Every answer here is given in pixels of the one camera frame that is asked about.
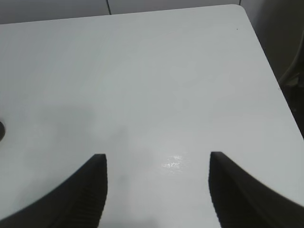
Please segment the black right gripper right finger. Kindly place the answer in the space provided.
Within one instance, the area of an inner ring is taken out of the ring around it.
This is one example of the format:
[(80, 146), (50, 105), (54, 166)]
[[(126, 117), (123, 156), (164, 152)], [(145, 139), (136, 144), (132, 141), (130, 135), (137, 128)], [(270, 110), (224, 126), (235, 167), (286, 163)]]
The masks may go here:
[(303, 206), (273, 191), (222, 152), (211, 152), (209, 192), (223, 228), (302, 228)]

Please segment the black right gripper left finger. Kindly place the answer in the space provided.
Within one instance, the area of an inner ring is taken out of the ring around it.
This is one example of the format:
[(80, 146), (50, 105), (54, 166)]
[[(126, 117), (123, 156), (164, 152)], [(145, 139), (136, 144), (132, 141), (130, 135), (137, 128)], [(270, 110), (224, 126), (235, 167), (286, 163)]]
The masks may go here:
[(108, 190), (107, 160), (93, 155), (47, 195), (2, 219), (2, 228), (96, 228)]

